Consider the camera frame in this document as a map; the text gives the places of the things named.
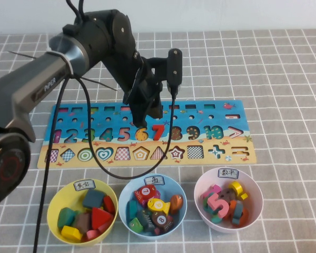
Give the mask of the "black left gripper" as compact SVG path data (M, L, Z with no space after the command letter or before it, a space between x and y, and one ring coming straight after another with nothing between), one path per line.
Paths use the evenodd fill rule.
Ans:
M122 75L122 90L123 103L130 105L132 122L135 126L147 126L145 106L151 104L147 114L152 118L162 118L163 107L161 102L158 102L162 82L154 75Z

